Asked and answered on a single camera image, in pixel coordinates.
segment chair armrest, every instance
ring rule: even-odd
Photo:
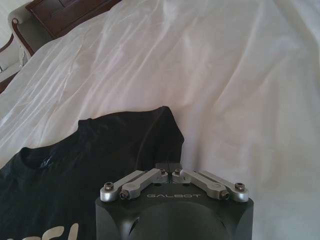
[[[33,18],[34,16],[26,9],[26,4],[18,7],[13,10],[8,15],[8,23],[14,35],[14,39],[18,43],[19,46],[22,46],[24,49],[24,53],[27,59],[30,59],[31,56],[35,53],[29,43],[26,41],[25,37],[20,33],[18,25],[23,24]]]
[[[0,68],[2,71],[9,68],[11,65],[20,62],[19,59],[19,46],[11,35],[8,43],[0,48]]]
[[[13,19],[17,20],[17,24],[22,24],[22,23],[28,21],[33,16],[31,14],[31,12],[29,12],[26,9],[26,5],[28,5],[28,4],[29,4],[29,2],[16,8],[15,10],[13,10],[12,12],[9,13],[9,15],[8,15],[9,25],[11,25]]]

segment metal bolt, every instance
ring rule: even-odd
[[[122,200],[128,199],[128,198],[129,198],[129,192],[128,192],[127,190],[122,190],[122,191],[120,192],[120,198],[121,198]]]
[[[227,190],[222,190],[220,192],[220,199],[221,200],[227,200],[229,198],[230,194]]]
[[[165,175],[166,174],[166,170],[164,170],[163,168],[160,168],[160,172],[161,172],[161,175]]]
[[[180,176],[180,172],[181,172],[180,168],[177,168],[176,170],[174,170],[174,173],[177,174],[178,176]]]
[[[237,182],[234,187],[239,192],[244,192],[246,189],[246,186],[242,182]]]
[[[110,190],[112,190],[112,189],[114,189],[114,184],[113,184],[113,182],[106,182],[105,184],[104,184],[104,190],[106,190],[106,191],[110,191]]]

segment wooden furniture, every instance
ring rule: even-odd
[[[26,8],[56,39],[77,25],[110,10],[121,0],[34,0]]]

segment white bed sheet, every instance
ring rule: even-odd
[[[166,105],[184,167],[250,190],[253,239],[318,240],[319,23],[317,0],[123,0],[0,95],[0,167],[80,119]]]

